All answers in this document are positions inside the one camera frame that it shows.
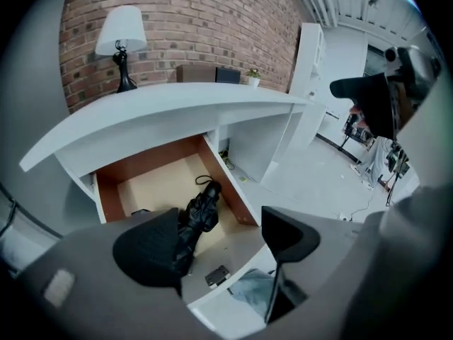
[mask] brown box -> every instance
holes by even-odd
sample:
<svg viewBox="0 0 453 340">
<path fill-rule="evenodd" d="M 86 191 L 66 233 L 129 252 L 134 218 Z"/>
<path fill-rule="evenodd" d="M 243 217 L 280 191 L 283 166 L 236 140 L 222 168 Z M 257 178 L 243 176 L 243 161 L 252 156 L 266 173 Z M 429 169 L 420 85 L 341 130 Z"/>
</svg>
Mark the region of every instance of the brown box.
<svg viewBox="0 0 453 340">
<path fill-rule="evenodd" d="M 203 64 L 183 64 L 176 67 L 178 82 L 215 82 L 216 67 Z"/>
</svg>

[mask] curved desk top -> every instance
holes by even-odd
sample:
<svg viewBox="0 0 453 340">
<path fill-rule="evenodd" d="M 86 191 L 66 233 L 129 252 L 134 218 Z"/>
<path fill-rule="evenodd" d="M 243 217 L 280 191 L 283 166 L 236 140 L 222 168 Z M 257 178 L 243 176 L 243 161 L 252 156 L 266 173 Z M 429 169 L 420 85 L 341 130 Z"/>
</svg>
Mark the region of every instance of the curved desk top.
<svg viewBox="0 0 453 340">
<path fill-rule="evenodd" d="M 110 126 L 144 117 L 223 103 L 312 104 L 310 100 L 243 84 L 171 83 L 145 86 L 103 97 L 52 128 L 19 163 L 28 171 L 71 143 Z"/>
</svg>

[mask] floor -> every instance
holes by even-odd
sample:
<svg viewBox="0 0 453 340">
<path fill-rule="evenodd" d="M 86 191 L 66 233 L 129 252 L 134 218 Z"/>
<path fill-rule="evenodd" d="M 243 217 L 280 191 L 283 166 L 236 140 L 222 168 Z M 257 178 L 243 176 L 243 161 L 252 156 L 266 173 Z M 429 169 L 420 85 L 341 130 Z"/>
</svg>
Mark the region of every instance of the floor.
<svg viewBox="0 0 453 340">
<path fill-rule="evenodd" d="M 240 168 L 231 173 L 257 213 L 261 206 L 269 205 L 364 222 L 368 214 L 386 210 L 386 193 L 381 186 L 367 190 L 350 169 L 351 163 L 344 154 L 315 138 L 306 149 L 290 146 L 284 161 L 261 184 L 250 180 Z M 256 264 L 264 271 L 273 266 L 270 252 Z M 265 327 L 250 306 L 236 301 L 227 291 L 204 304 L 200 311 L 225 339 L 240 339 Z"/>
<path fill-rule="evenodd" d="M 259 185 L 239 168 L 231 173 L 258 213 L 262 205 L 269 205 L 364 222 L 370 213 L 387 209 L 387 194 L 381 186 L 367 190 L 350 164 L 344 154 L 315 138 L 306 149 L 290 146 L 280 165 Z"/>
</svg>

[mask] open drawer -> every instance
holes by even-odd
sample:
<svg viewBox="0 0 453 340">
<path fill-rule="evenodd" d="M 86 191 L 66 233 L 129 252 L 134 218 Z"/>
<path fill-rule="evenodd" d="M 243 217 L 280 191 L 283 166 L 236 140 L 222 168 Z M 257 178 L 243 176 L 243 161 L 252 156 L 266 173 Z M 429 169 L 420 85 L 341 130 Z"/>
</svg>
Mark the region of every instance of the open drawer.
<svg viewBox="0 0 453 340">
<path fill-rule="evenodd" d="M 101 222 L 123 220 L 140 209 L 185 209 L 205 189 L 206 184 L 195 183 L 201 175 L 220 182 L 222 194 L 217 203 L 219 224 L 201 235 L 192 268 L 182 279 L 183 299 L 191 307 L 237 281 L 264 246 L 257 220 L 217 153 L 197 135 L 145 150 L 93 173 Z M 231 277 L 211 290 L 205 276 L 222 265 Z"/>
</svg>

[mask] white desk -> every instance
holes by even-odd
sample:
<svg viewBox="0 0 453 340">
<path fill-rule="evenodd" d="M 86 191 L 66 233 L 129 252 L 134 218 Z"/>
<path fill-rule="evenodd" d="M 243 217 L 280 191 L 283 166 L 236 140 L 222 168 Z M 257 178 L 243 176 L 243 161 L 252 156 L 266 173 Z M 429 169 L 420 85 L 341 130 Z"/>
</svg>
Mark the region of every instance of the white desk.
<svg viewBox="0 0 453 340">
<path fill-rule="evenodd" d="M 193 180 L 200 174 L 221 181 L 219 224 L 202 235 L 192 274 L 183 278 L 183 298 L 196 307 L 237 281 L 264 247 L 260 213 L 218 155 L 221 129 L 229 125 L 234 162 L 260 181 L 276 155 L 284 154 L 307 104 L 312 102 L 246 85 L 146 86 L 75 112 L 37 142 L 20 165 L 28 171 L 54 154 L 95 201 L 101 222 L 140 208 L 181 208 L 199 192 Z M 231 278 L 210 290 L 204 277 L 221 264 Z"/>
</svg>

